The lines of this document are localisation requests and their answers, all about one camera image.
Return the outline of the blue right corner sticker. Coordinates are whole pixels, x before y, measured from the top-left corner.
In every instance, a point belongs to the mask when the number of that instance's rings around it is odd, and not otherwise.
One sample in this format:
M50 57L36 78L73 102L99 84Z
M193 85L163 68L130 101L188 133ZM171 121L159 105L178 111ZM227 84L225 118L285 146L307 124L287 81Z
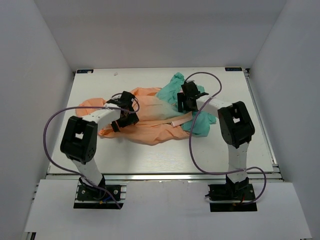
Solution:
M243 69L241 67L225 67L226 72L242 72Z

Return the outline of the blue left corner sticker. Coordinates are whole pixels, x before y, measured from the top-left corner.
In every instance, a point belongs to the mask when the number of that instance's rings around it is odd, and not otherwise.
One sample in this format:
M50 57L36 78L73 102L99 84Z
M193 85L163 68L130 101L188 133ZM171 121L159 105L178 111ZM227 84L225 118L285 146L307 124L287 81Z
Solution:
M93 72L93 69L78 69L76 74L92 74Z

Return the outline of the aluminium table frame rail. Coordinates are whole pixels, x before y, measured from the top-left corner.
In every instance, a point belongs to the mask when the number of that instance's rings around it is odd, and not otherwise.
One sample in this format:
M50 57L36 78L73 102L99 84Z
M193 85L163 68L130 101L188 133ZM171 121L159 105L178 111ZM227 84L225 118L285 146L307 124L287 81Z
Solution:
M261 113L261 109L260 109L260 106L259 106L259 99L258 99L257 93L255 92L255 89L254 89L254 86L252 84L252 80L251 80L251 77L250 77L250 70L251 70L250 68L245 68L243 70L243 74L244 74L244 77L245 77L245 80L246 80L246 83L247 83L248 90L250 92L250 96L251 96L251 99L252 99L252 102L253 102L253 105L254 105L254 108L255 108L255 112L257 114L257 118L258 118L259 125L260 125L260 128L261 128L262 136L264 138L264 142L266 144L266 148L268 150L268 154L270 156L270 159L271 159L271 162L272 162L272 166L274 168L277 168L278 172L280 172L279 164L278 164L277 158L275 156L275 153L274 153L273 146L272 146L272 143L270 141L269 135L267 133L264 120L262 118L262 113Z

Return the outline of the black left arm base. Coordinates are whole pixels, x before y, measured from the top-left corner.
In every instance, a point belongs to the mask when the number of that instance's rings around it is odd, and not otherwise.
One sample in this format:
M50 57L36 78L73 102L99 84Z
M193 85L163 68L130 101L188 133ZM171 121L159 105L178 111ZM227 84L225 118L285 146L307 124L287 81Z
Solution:
M110 182L100 183L108 192L87 185L79 178L73 208L87 210L120 210L126 199L127 185Z

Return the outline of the orange and teal jacket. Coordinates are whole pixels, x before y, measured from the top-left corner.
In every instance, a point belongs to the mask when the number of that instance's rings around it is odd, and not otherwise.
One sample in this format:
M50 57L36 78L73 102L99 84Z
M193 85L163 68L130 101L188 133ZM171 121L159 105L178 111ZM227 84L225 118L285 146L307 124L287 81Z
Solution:
M177 72L164 87L136 87L130 92L138 102L138 123L115 132L108 124L98 131L102 138L126 138L139 144L154 146L169 140L187 139L192 133L197 137L207 137L211 125L216 124L214 115L202 111L200 114L178 111L177 94L182 92L185 77Z

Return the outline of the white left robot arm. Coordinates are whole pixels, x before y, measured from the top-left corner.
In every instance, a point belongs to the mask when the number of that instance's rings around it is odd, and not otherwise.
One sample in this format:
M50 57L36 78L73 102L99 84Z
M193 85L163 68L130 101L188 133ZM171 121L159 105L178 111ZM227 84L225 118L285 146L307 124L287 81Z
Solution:
M137 109L133 104L137 98L130 92L123 91L117 98L108 100L102 107L95 107L94 112L84 116L72 116L68 119L60 151L70 159L87 186L88 193L99 200L105 196L103 175L98 170L94 156L97 150L98 132L104 127L111 127L115 133L122 128L138 123Z

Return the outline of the blue corner sticker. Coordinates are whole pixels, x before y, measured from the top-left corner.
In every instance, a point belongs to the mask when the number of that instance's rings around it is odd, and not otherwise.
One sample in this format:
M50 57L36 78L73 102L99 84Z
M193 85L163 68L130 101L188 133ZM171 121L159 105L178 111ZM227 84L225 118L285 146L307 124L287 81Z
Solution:
M76 74L92 74L93 72L93 69L78 69Z
M242 72L243 69L241 67L225 67L226 72Z

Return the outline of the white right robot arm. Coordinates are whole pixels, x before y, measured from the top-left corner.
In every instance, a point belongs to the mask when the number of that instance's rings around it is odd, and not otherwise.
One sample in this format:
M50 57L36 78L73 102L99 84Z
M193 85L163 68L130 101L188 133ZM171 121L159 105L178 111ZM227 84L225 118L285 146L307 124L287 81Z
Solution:
M178 110L191 110L196 115L189 132L189 153L194 166L207 175L225 175L228 185L226 195L236 200L244 193L244 187L249 184L247 174L247 152L255 127L244 102L230 103L219 100L208 93L200 92L193 81L185 81L178 93ZM206 111L218 118L221 136L228 147L228 171L209 172L201 169L192 151L192 134L199 114Z

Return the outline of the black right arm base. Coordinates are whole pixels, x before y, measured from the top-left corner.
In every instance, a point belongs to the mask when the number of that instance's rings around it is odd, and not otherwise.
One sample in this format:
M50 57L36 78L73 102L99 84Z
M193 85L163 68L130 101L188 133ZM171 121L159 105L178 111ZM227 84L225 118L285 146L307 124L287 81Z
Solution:
M257 204L253 185L249 178L237 183L226 177L224 184L208 185L208 193L204 196L209 200L212 213L257 212Z

